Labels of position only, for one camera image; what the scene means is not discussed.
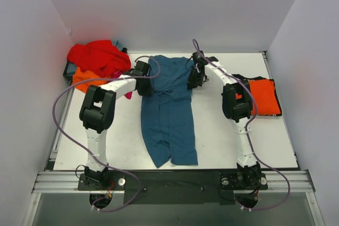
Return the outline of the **teal blue t shirt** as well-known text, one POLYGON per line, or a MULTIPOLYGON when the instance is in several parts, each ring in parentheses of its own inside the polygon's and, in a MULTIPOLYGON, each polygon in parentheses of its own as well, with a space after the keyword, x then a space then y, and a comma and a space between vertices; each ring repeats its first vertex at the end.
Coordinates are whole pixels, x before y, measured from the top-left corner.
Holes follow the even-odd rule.
POLYGON ((185 57, 154 56, 150 96, 141 101, 141 134, 154 165, 198 165, 192 92, 187 88, 193 62, 185 57))

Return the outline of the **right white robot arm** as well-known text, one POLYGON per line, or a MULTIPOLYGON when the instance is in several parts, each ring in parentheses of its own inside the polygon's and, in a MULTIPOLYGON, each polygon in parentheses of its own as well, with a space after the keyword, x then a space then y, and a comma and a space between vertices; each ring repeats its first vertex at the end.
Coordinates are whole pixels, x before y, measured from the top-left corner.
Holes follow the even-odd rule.
POLYGON ((253 97, 249 81, 230 76, 217 58, 206 58, 202 51, 194 52, 191 58, 193 65, 188 77, 187 88, 192 90, 201 87, 206 81, 212 80, 222 89, 222 112, 231 122, 235 133, 238 171, 236 182, 241 188, 249 188, 255 183, 255 177, 259 177, 261 173, 249 134, 249 123, 253 110, 253 97))

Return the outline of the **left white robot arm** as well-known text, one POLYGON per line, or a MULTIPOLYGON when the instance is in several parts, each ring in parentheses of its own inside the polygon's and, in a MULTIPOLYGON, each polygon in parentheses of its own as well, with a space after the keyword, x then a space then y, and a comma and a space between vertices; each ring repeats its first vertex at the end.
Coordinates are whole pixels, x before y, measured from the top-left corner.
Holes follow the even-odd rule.
POLYGON ((106 174, 109 170, 106 136, 113 123, 116 101, 133 91, 141 96, 151 95, 150 70, 149 63, 138 60, 134 68, 119 78, 102 86, 91 85, 87 89, 79 119, 85 128, 89 150, 85 176, 97 190, 105 189, 109 183, 106 174))

